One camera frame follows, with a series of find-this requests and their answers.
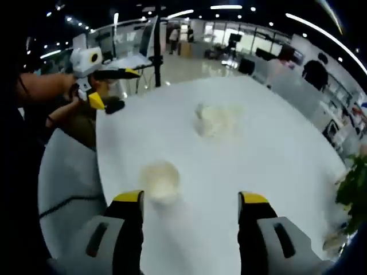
person's arm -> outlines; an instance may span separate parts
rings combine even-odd
[[[46,119],[46,127],[51,128],[55,124],[58,124],[67,116],[69,116],[80,105],[80,100],[77,97],[73,98],[73,101],[68,105],[62,106],[59,109],[53,111]]]
[[[19,107],[24,102],[29,101],[30,98],[34,101],[44,101],[67,93],[75,83],[75,78],[72,74],[63,73],[47,74],[44,76],[24,73],[20,75],[20,79],[21,81],[18,80],[16,87]]]

ceiling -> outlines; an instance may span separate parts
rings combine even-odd
[[[142,12],[145,7],[155,6],[157,0],[63,0],[47,1],[46,3],[32,3],[37,12],[32,14],[27,22],[27,34],[37,39],[37,44],[41,53],[46,53],[52,49],[67,47],[65,42],[71,41],[73,37],[82,32],[88,32],[90,29],[97,29],[101,26],[113,23],[114,13],[119,13],[119,21],[137,19],[142,16],[148,17],[147,12]],[[215,20],[215,14],[220,14],[220,20],[231,20],[248,22],[257,25],[268,26],[273,22],[274,29],[292,35],[293,33],[307,33],[309,39],[319,48],[323,49],[335,59],[343,58],[342,66],[347,69],[353,77],[360,83],[362,88],[367,91],[367,76],[357,63],[333,41],[316,32],[312,28],[299,22],[293,21],[285,16],[285,13],[291,13],[301,17],[320,28],[326,30],[344,45],[346,45],[354,54],[364,63],[367,60],[367,38],[361,35],[359,31],[361,25],[362,2],[357,0],[327,0],[334,13],[338,16],[342,25],[343,35],[339,32],[337,25],[328,15],[326,10],[318,2],[321,0],[160,0],[161,5],[166,9],[162,11],[162,16],[167,16],[179,11],[193,9],[194,13],[190,18]],[[241,10],[211,10],[213,5],[242,5]],[[255,7],[256,12],[251,12],[250,7]],[[77,23],[67,22],[67,16],[75,18]]]

potted plant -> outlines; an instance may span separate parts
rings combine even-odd
[[[367,155],[351,156],[353,166],[340,182],[336,202],[348,207],[345,234],[353,234],[367,221]]]
[[[351,156],[353,165],[346,176],[339,180],[335,202],[344,205],[349,219],[337,231],[326,237],[324,251],[337,257],[363,221],[367,221],[367,155]]]

monitor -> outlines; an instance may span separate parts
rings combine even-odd
[[[235,42],[240,42],[242,38],[241,34],[235,34],[235,33],[231,33],[231,35],[229,36],[229,40],[231,41],[235,41]]]
[[[145,57],[153,56],[154,52],[154,28],[157,23],[158,17],[154,17],[147,23],[144,28],[142,39],[140,41],[139,53]]]
[[[291,60],[297,65],[301,66],[304,60],[304,55],[295,49]]]

table surface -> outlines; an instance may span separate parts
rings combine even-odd
[[[194,129],[198,104],[242,106],[238,129],[220,140]],[[171,206],[145,200],[140,266],[150,274],[240,274],[237,193],[264,195],[312,240],[323,257],[335,181],[345,166],[296,109],[247,76],[158,88],[97,114],[97,158],[107,203],[142,188],[141,169],[174,164],[181,196]]]

